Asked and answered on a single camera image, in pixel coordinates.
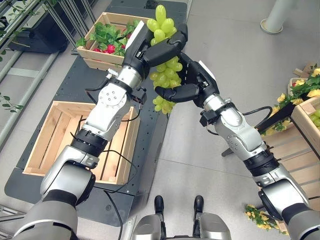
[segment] wooden slat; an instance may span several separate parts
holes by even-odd
[[[320,180],[320,163],[301,170],[290,172],[298,184],[307,183],[313,180]]]
[[[277,132],[270,136],[264,136],[263,140],[270,147],[277,147],[277,146],[292,142],[300,137],[301,137],[301,134],[298,131],[298,129],[294,126],[293,123],[290,123],[287,126],[287,129],[285,131]]]
[[[108,144],[105,146],[104,150],[109,150],[110,143],[111,142],[108,142]],[[96,180],[101,180],[101,178],[102,178],[102,173],[104,171],[107,156],[108,156],[108,152],[102,152],[99,156],[98,165],[94,169],[91,170],[91,172],[93,172],[93,174],[95,175]]]
[[[128,119],[133,119],[137,116],[137,112],[134,107],[130,108],[130,115]],[[134,156],[134,150],[136,146],[136,140],[139,130],[140,118],[128,122],[126,135],[123,142],[122,155],[125,156],[129,161],[132,161]],[[116,173],[116,181],[125,184],[128,181],[131,164],[125,159],[121,158]]]
[[[313,210],[320,211],[320,198],[311,199],[309,202]]]
[[[88,58],[84,58],[83,60],[89,66],[89,68],[92,68],[92,69],[99,69],[103,71],[106,71],[108,69],[119,71],[121,69],[120,64],[117,65],[117,64],[112,64],[104,61],[97,61],[97,60],[88,59]]]
[[[320,97],[312,97],[309,100],[295,106],[291,118],[311,143],[315,151],[320,155],[320,130],[311,121],[310,115],[320,106]]]
[[[126,25],[129,22],[133,23],[134,20],[143,21],[146,24],[149,19],[147,17],[142,17],[142,16],[125,15],[125,14],[111,13],[111,12],[107,12],[106,15],[110,23],[123,24],[123,25]]]
[[[318,157],[313,151],[290,158],[288,160],[279,161],[289,172],[295,169],[310,166],[319,162]]]
[[[115,150],[118,153],[122,152],[122,146],[124,143],[127,126],[128,126],[128,122],[126,121],[121,122],[118,131],[113,136],[111,146],[110,146],[111,150]],[[102,173],[101,180],[109,181],[110,177],[116,176],[119,160],[120,160],[120,156],[116,152],[109,152],[106,159],[106,164],[105,164],[104,171]]]
[[[320,181],[302,185],[301,188],[305,191],[308,198],[320,197]]]
[[[283,159],[286,156],[292,156],[299,155],[299,152],[301,151],[312,151],[308,143],[304,140],[304,138],[301,136],[300,138],[297,138],[296,140],[293,140],[291,142],[288,142],[286,144],[274,147],[270,149],[270,151],[274,154],[274,157],[276,159]]]
[[[50,143],[40,165],[40,169],[44,174],[47,173],[47,171],[51,168],[54,161],[56,160],[56,154],[65,135],[69,121],[70,117],[63,112],[59,118],[58,123],[56,124],[55,130],[50,139]]]
[[[59,149],[58,151],[56,152],[56,155],[55,155],[55,158],[54,159],[57,159],[57,157],[60,155],[60,153],[62,152],[62,150],[65,148],[66,145],[70,145],[72,140],[73,140],[73,137],[72,135],[70,134],[70,132],[72,134],[75,133],[75,129],[77,129],[77,126],[78,126],[78,122],[81,118],[81,115],[77,115],[75,116],[74,118],[71,118],[70,121],[69,121],[69,124],[68,126],[66,127],[65,129],[65,133],[64,133],[64,136],[61,140],[61,143],[60,143],[60,146],[59,146]]]
[[[26,163],[26,168],[39,168],[42,159],[46,153],[51,136],[54,133],[61,111],[54,106],[51,106],[46,119],[39,132],[33,149],[30,153],[29,159]]]

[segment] tiled floor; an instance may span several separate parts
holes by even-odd
[[[212,70],[220,94],[231,97],[243,112],[275,104],[281,92],[286,91],[288,80],[294,77],[293,69],[302,68],[308,61],[320,61],[320,1],[299,1],[284,24],[283,32],[268,35],[261,31],[260,21],[268,16],[274,2],[193,0],[191,7],[185,51]],[[104,5],[108,5],[106,1],[99,1],[95,12],[105,9]],[[3,189],[75,59],[68,50],[58,56],[0,152],[0,204],[21,211],[31,207],[29,203],[7,197]],[[227,145],[199,124],[200,111],[192,102],[175,106],[159,156],[150,201],[137,220],[153,213],[153,199],[161,194],[167,235],[190,235],[193,201],[201,194],[204,210],[220,215],[233,240],[289,239],[276,231],[266,232],[255,227],[244,216],[245,204],[260,203],[258,189],[239,159],[234,155],[221,157]],[[257,113],[248,117],[248,121],[254,125],[263,116],[264,113]],[[14,224],[0,224],[0,229],[13,231],[15,227]],[[81,239],[105,240],[106,236],[116,239],[118,232],[118,228],[79,219]]]

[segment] silver robot arm segment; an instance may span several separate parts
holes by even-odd
[[[284,166],[267,149],[259,132],[248,125],[231,99],[223,99],[214,75],[200,61],[180,54],[184,67],[180,73],[182,86],[173,89],[156,87],[155,91],[172,102],[193,100],[203,108],[200,123],[214,125],[230,149],[243,161],[255,183],[268,213],[284,220],[293,240],[320,239],[320,213],[309,208],[308,198]]]

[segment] grape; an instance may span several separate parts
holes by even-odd
[[[177,81],[178,84],[181,84],[182,79],[180,77],[178,77],[178,79],[176,79],[176,81]]]
[[[158,82],[158,81],[154,81],[153,82],[153,87],[158,87],[158,86],[161,86],[161,84]]]
[[[171,18],[167,18],[161,24],[161,30],[165,33],[169,33],[173,31],[173,27],[175,26],[175,22]]]
[[[172,79],[177,80],[179,78],[179,75],[175,72]]]
[[[167,89],[170,86],[170,81],[166,80],[164,83],[162,83],[161,87]]]
[[[173,26],[171,31],[166,34],[167,37],[172,37],[173,34],[177,32],[177,29]]]
[[[168,78],[172,78],[175,74],[175,71],[172,68],[167,67],[164,71],[164,74],[168,77]]]
[[[182,67],[182,64],[180,62],[177,62],[174,64],[173,70],[175,70],[176,72],[180,72],[182,70]]]
[[[159,73],[157,73],[157,72],[152,72],[152,73],[150,73],[150,75],[149,75],[149,77],[150,77],[150,79],[151,79],[152,81],[156,81],[157,78],[158,78],[158,76],[159,76]]]
[[[316,115],[318,118],[320,118],[320,109],[316,109],[314,112],[314,115]]]
[[[155,105],[155,106],[154,106],[154,110],[155,110],[156,112],[159,112],[161,109],[162,109],[162,106],[161,106],[161,105]]]
[[[167,80],[166,75],[165,75],[163,72],[161,72],[161,73],[158,75],[158,78],[157,78],[156,81],[162,86],[162,85],[165,83],[166,80]]]
[[[153,46],[153,45],[156,45],[158,42],[155,38],[152,38],[151,41],[150,41],[150,45]]]
[[[315,120],[318,119],[318,117],[315,114],[310,115],[310,119],[312,122],[315,122]]]
[[[317,127],[320,127],[320,118],[317,118],[315,121],[313,121],[314,125]]]
[[[167,110],[164,110],[163,108],[162,108],[162,111],[161,111],[163,114],[167,114],[168,113],[168,111]]]
[[[170,88],[175,88],[179,86],[180,84],[176,80],[171,80],[170,81]]]
[[[166,67],[166,65],[165,65],[164,63],[156,66],[156,70],[157,70],[158,72],[160,72],[160,73],[162,73],[164,70],[166,70],[166,68],[167,68],[167,67]]]
[[[163,5],[158,5],[155,9],[155,19],[162,24],[167,18],[166,9]]]
[[[159,43],[166,38],[166,34],[161,29],[157,29],[153,33],[155,40]]]
[[[150,29],[151,32],[154,32],[155,30],[160,28],[159,23],[151,18],[146,21],[146,26],[148,27],[148,29]]]
[[[162,102],[164,101],[161,96],[157,96],[155,99],[157,100],[158,104],[162,104]]]

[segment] green grapes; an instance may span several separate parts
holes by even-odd
[[[146,26],[153,32],[154,38],[151,39],[150,45],[153,46],[164,39],[170,38],[177,32],[175,22],[171,18],[167,18],[166,9],[163,5],[158,5],[155,9],[155,19],[149,19]],[[179,62],[178,56],[156,66],[157,72],[150,73],[150,79],[153,81],[153,87],[175,88],[181,85],[182,79],[177,72],[183,69],[183,65]],[[174,102],[167,101],[161,96],[157,96],[152,100],[154,110],[161,111],[163,114],[171,113]]]

